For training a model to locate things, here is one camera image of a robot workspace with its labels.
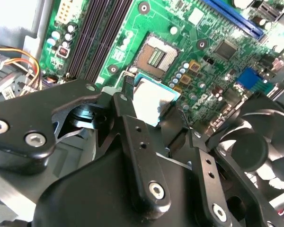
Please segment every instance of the mounting hole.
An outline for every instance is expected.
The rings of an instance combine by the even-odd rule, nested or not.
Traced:
[[[213,175],[211,172],[209,172],[208,175],[209,175],[212,179],[214,179],[214,175]]]
[[[146,145],[145,143],[141,142],[141,143],[140,143],[140,147],[143,148],[143,149],[146,149],[146,148],[147,148],[147,145]]]
[[[91,85],[91,84],[87,84],[86,88],[90,91],[95,91],[96,89]]]
[[[140,14],[145,15],[148,14],[151,10],[151,6],[147,1],[142,1],[138,6],[138,11]]]
[[[138,131],[138,132],[142,132],[142,129],[140,128],[140,127],[136,127],[136,130]]]

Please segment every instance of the orange wire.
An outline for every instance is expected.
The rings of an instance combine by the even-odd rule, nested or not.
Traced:
[[[33,63],[31,63],[29,60],[26,60],[26,59],[24,59],[24,58],[14,58],[14,59],[11,59],[10,61],[8,61],[6,64],[7,64],[7,65],[10,65],[10,64],[12,64],[12,63],[14,63],[14,62],[19,62],[19,61],[20,61],[20,62],[25,62],[25,63],[29,64],[29,65],[33,68],[35,74],[37,73],[37,68],[36,68],[36,66],[35,66]]]

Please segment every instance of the screw hole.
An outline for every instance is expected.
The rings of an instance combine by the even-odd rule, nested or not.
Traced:
[[[138,132],[142,132],[142,129],[140,128],[140,127],[136,127],[136,130],[138,131]]]
[[[146,149],[146,148],[147,148],[146,144],[143,143],[143,142],[140,143],[140,147],[143,148],[143,149]]]
[[[212,179],[214,179],[214,175],[213,175],[211,172],[209,172],[208,175],[209,175]]]

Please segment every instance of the blue connector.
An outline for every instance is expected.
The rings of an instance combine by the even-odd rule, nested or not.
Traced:
[[[241,28],[248,35],[260,40],[265,34],[262,29],[258,28],[250,20],[246,20],[240,13],[234,10],[233,7],[223,2],[222,0],[202,0],[204,3],[209,5],[211,8],[218,11],[237,27]]]

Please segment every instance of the wire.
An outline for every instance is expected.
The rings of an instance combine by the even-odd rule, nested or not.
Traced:
[[[0,51],[15,51],[15,52],[22,53],[22,54],[26,55],[27,57],[31,58],[33,60],[33,62],[35,63],[36,68],[37,68],[36,69],[36,75],[41,76],[41,75],[39,75],[40,74],[40,66],[39,66],[37,60],[32,55],[30,55],[29,53],[27,53],[23,50],[17,49],[17,48],[13,48],[13,47],[3,47],[3,48],[0,47]]]
[[[25,62],[25,63],[27,63],[28,65],[30,65],[30,66],[33,68],[35,74],[37,74],[37,68],[36,68],[36,66],[35,66],[33,63],[31,63],[29,60],[24,59],[24,58],[14,58],[14,59],[10,59],[10,61],[7,61],[6,64],[7,64],[7,65],[10,65],[10,64],[15,63],[15,62]]]

